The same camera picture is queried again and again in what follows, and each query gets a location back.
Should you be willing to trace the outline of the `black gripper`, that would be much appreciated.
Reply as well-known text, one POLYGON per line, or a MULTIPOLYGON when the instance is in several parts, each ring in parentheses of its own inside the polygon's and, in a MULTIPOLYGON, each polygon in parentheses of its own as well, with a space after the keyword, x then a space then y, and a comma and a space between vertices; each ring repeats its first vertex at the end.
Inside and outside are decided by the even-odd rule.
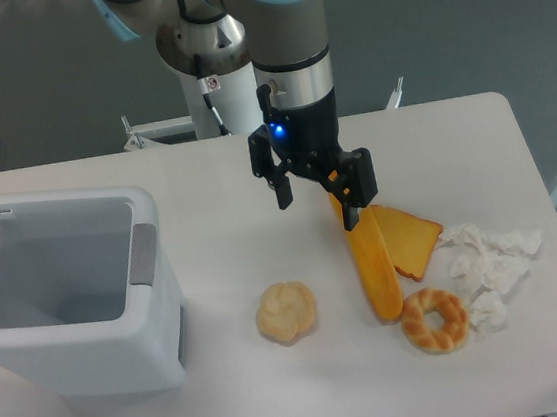
POLYGON ((275 192, 280 210, 293 202, 292 173, 319 183, 342 208, 342 223, 351 232, 360 209, 377 195, 373 160, 367 149, 343 151, 335 93, 315 103, 279 110, 267 107, 264 124, 248 137, 253 175, 275 192))

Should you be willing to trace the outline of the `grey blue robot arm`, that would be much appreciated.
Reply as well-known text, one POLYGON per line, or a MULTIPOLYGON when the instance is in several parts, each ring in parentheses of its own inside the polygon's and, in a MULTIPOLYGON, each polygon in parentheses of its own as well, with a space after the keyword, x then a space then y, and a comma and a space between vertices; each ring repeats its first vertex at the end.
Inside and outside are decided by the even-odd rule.
POLYGON ((201 94, 191 115, 207 110, 211 135, 233 132, 244 98, 243 127, 252 172, 292 202, 290 178, 315 181, 341 207, 346 230, 377 191, 370 152, 345 151, 338 117, 323 0, 92 0, 124 37, 151 35, 159 56, 201 94), (220 99, 227 92, 228 101, 220 99))

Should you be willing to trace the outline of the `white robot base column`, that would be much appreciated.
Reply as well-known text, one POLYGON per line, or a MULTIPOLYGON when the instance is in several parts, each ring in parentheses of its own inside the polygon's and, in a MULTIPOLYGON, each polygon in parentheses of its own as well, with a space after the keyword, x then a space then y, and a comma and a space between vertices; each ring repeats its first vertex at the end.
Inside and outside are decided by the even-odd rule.
POLYGON ((199 140, 248 135, 262 124, 241 23, 226 14, 205 24, 180 18, 158 28, 155 39, 179 77, 199 140))

